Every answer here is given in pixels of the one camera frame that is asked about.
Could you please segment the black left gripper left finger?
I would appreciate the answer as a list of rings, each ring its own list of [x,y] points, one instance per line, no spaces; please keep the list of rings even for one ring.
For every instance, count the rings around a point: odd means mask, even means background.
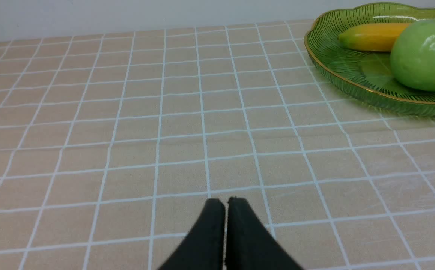
[[[209,198],[188,234],[159,270],[222,270],[226,210]]]

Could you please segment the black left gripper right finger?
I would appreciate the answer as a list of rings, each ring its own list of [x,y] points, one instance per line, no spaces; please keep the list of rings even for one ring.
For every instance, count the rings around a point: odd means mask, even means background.
[[[228,200],[228,270],[302,270],[272,237],[245,198]]]

